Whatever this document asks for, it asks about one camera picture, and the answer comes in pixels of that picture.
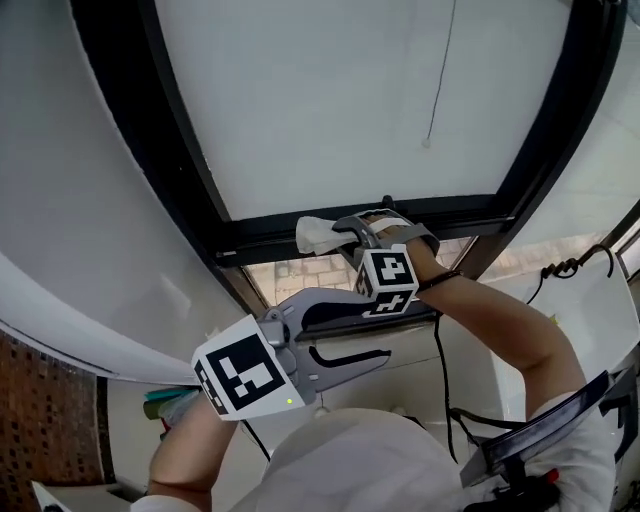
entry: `white fabric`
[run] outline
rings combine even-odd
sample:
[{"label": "white fabric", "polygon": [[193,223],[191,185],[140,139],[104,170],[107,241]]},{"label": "white fabric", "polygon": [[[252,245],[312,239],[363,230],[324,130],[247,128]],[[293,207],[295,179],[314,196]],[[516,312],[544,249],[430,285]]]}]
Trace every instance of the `white fabric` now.
[{"label": "white fabric", "polygon": [[315,253],[317,256],[333,251],[349,242],[357,242],[353,233],[336,233],[331,228],[332,220],[317,217],[300,217],[296,224],[296,244],[301,254]]},{"label": "white fabric", "polygon": [[[563,398],[546,404],[538,414]],[[562,497],[553,510],[602,512],[609,509],[613,496],[614,451],[596,411],[529,461],[527,473],[558,469]],[[492,499],[499,478],[462,489],[460,469],[415,423],[383,411],[345,409],[289,436],[273,454],[262,483],[232,512],[457,511]],[[153,498],[153,504],[143,498],[132,512],[191,512],[176,507],[174,500]]]}]

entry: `person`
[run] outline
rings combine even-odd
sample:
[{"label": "person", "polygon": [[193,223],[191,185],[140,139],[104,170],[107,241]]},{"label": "person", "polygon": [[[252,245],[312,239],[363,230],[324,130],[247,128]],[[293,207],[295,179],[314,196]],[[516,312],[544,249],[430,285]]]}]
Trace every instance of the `person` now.
[{"label": "person", "polygon": [[[396,229],[402,228],[388,228],[380,236]],[[421,239],[409,241],[407,249],[419,281],[447,271]],[[586,384],[569,340],[532,307],[462,276],[418,297],[520,372],[528,419]],[[212,488],[215,493],[236,423],[221,421],[203,395],[156,452],[148,496],[133,504],[132,512],[211,510]],[[611,437],[596,410],[527,462],[528,475],[559,471],[555,510],[609,510],[615,482]],[[495,499],[495,481],[462,489],[459,471],[444,448],[412,421],[384,411],[344,409],[292,433],[273,453],[262,482],[232,511],[444,511]]]}]

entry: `human arm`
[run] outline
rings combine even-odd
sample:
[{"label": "human arm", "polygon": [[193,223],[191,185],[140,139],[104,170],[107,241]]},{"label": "human arm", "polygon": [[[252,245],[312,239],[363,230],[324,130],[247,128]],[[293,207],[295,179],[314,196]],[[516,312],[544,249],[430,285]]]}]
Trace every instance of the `human arm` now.
[{"label": "human arm", "polygon": [[[402,228],[392,226],[379,236],[399,229]],[[407,250],[418,281],[447,272],[421,239],[410,240]],[[522,374],[527,418],[549,400],[585,385],[567,337],[551,320],[523,302],[461,276],[425,290],[418,298],[456,320]]]},{"label": "human arm", "polygon": [[179,498],[209,512],[211,488],[236,426],[222,421],[200,393],[153,456],[148,494]]}]

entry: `hand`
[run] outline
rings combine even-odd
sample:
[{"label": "hand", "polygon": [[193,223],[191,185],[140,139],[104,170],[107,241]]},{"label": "hand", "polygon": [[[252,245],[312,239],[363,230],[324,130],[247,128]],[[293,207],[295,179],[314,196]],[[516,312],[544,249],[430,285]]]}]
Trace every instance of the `hand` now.
[{"label": "hand", "polygon": [[[386,218],[384,215],[367,217],[364,221],[372,224],[377,220]],[[404,229],[402,226],[391,226],[378,233],[380,238],[385,238],[393,233]],[[413,270],[419,282],[428,281],[446,272],[448,269],[436,261],[436,257],[431,248],[421,238],[414,238],[407,242],[407,252],[413,265]]]}]

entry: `wrist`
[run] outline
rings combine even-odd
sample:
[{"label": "wrist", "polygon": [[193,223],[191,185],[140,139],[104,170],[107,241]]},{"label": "wrist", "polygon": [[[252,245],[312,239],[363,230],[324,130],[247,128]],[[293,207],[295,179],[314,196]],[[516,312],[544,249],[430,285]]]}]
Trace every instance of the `wrist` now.
[{"label": "wrist", "polygon": [[407,243],[407,250],[413,271],[418,278],[419,283],[429,281],[440,274],[447,272],[449,269],[440,265],[431,249],[422,240],[411,240]]}]

